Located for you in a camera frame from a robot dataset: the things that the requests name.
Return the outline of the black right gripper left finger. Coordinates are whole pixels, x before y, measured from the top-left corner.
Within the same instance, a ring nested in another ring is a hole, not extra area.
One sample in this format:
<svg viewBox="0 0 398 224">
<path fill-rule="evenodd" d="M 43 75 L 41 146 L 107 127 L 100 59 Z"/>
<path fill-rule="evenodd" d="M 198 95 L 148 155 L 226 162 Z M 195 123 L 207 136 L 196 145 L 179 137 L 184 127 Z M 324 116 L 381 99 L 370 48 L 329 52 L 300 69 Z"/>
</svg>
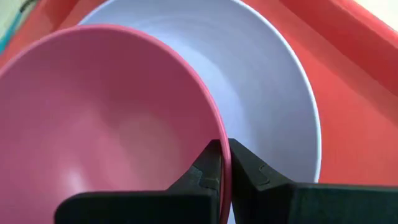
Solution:
<svg viewBox="0 0 398 224">
<path fill-rule="evenodd" d="M 56 209 L 55 224 L 218 223 L 222 155 L 212 140 L 168 189 L 83 192 Z"/>
</svg>

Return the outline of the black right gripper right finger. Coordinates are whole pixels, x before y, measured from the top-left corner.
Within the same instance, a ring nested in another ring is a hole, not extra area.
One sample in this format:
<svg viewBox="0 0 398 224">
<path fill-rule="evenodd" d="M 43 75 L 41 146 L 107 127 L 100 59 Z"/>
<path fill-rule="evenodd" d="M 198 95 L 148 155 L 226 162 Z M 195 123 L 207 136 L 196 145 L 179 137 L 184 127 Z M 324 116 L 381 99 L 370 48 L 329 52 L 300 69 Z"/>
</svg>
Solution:
<svg viewBox="0 0 398 224">
<path fill-rule="evenodd" d="M 232 204 L 236 223 L 397 224 L 397 188 L 294 182 L 235 139 Z"/>
</svg>

